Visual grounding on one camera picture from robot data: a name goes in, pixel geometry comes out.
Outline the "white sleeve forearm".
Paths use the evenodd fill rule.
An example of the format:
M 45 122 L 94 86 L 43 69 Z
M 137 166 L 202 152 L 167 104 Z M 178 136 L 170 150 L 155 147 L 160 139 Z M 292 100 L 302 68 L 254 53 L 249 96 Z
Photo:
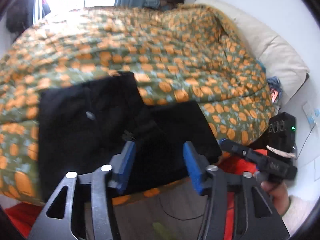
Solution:
M 290 234 L 293 236 L 301 227 L 310 212 L 313 210 L 316 201 L 303 200 L 296 196 L 289 196 L 289 208 L 282 216 L 282 220 Z

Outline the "person's right hand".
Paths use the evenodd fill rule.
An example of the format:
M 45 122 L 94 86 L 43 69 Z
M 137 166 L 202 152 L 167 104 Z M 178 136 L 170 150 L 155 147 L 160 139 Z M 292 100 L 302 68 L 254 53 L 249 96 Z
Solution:
M 281 183 L 273 183 L 263 180 L 264 176 L 259 171 L 255 172 L 254 178 L 260 187 L 271 197 L 272 203 L 278 213 L 281 216 L 285 215 L 291 204 L 286 184 L 283 181 Z

